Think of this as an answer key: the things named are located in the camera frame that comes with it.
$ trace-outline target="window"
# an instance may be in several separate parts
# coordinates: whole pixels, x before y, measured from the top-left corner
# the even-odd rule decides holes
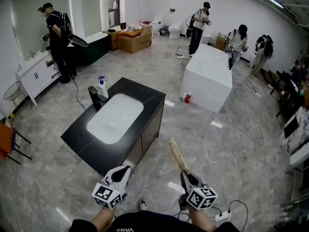
[[[108,0],[108,18],[110,28],[120,25],[119,0]]]

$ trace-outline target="tile floor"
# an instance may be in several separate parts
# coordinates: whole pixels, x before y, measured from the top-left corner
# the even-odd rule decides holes
[[[254,95],[246,79],[249,68],[241,61],[232,69],[233,89],[219,114],[183,104],[178,92],[188,61],[174,56],[182,45],[189,42],[154,36],[151,47],[134,55],[116,50],[78,68],[78,98],[85,107],[91,104],[87,88],[96,86],[100,75],[106,76],[108,86],[123,76],[165,92],[175,103],[165,106],[160,136],[135,169],[128,196],[116,213],[134,209],[140,197],[152,211],[178,213],[179,192],[168,187],[169,182],[181,184],[176,161],[167,150],[167,139],[173,135],[189,168],[218,193],[216,207],[224,211],[230,201],[240,199],[249,209],[245,231],[270,231],[281,215],[280,203],[291,192],[290,176],[284,174],[289,157],[279,148],[282,123],[275,118],[279,108],[269,95],[271,88],[254,78],[262,97]],[[38,106],[28,102],[22,109],[24,119],[14,122],[32,141],[22,150],[33,158],[13,152],[22,165],[0,161],[0,212],[15,232],[63,231],[73,219],[91,219],[100,210],[91,197],[99,175],[60,138],[84,110],[75,95],[74,83],[61,86],[56,81],[37,97]],[[213,120],[223,128],[210,125]],[[245,208],[238,203],[231,207],[231,221],[241,230]],[[216,210],[207,213],[213,218]]]

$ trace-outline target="black vanity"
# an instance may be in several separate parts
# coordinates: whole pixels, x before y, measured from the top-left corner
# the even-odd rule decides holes
[[[93,104],[61,136],[81,159],[101,175],[120,165],[135,168],[159,136],[166,96],[126,78],[110,87],[108,94],[107,102],[116,94],[125,94],[143,104],[142,112],[118,142],[105,144],[87,130],[87,123],[97,113]]]

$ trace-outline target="white cabinet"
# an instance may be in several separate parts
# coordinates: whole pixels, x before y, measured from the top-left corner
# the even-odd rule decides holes
[[[29,62],[24,63],[24,66],[16,73],[20,77],[33,104],[37,105],[34,98],[58,79],[61,74],[51,54],[46,52],[37,56],[36,59],[31,61],[31,64]]]

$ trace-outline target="wooden stick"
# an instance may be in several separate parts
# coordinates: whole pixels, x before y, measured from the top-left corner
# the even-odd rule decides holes
[[[184,170],[187,174],[190,174],[190,170],[189,170],[187,164],[185,163],[182,154],[179,151],[179,148],[178,148],[178,146],[177,146],[177,144],[174,140],[174,137],[171,137],[169,139],[169,146],[170,146],[170,148],[173,152],[173,155],[174,155],[174,157],[177,161],[177,164],[178,164],[180,170],[181,171]]]

